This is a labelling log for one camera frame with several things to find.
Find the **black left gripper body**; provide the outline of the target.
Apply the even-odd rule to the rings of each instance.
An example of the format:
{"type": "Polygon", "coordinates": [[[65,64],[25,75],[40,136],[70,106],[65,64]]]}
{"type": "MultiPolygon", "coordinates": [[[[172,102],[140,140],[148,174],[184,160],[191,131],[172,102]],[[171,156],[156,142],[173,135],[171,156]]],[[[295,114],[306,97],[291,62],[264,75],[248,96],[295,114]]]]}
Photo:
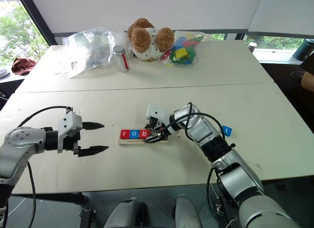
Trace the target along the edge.
{"type": "Polygon", "coordinates": [[[67,136],[63,140],[63,149],[72,151],[74,155],[79,156],[80,146],[78,141],[80,140],[80,134],[75,134],[74,136],[67,136]]]}

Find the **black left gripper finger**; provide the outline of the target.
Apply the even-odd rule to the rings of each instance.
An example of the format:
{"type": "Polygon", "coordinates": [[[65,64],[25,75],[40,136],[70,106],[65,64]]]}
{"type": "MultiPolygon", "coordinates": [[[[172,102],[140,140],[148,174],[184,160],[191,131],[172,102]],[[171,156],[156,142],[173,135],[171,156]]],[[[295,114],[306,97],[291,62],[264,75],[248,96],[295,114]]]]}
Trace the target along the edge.
{"type": "Polygon", "coordinates": [[[91,146],[87,149],[82,149],[80,146],[78,147],[78,157],[85,157],[85,156],[91,156],[98,154],[100,152],[105,151],[108,149],[108,146],[103,146],[103,145],[97,145],[97,146],[91,146]]]}
{"type": "Polygon", "coordinates": [[[104,128],[104,125],[97,122],[83,122],[82,128],[84,130],[96,130],[96,129],[104,128]]]}

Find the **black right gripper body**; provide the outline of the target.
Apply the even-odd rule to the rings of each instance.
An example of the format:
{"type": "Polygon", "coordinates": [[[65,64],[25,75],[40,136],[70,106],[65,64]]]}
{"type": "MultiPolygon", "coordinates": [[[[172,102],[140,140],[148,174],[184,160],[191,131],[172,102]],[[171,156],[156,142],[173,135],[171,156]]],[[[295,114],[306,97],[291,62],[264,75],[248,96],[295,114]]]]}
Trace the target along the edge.
{"type": "Polygon", "coordinates": [[[150,136],[161,135],[163,140],[167,140],[168,139],[169,133],[167,132],[167,129],[165,128],[165,126],[166,126],[165,124],[160,122],[155,117],[150,117],[149,123],[154,126],[153,129],[149,129],[149,131],[151,133],[150,136]]]}

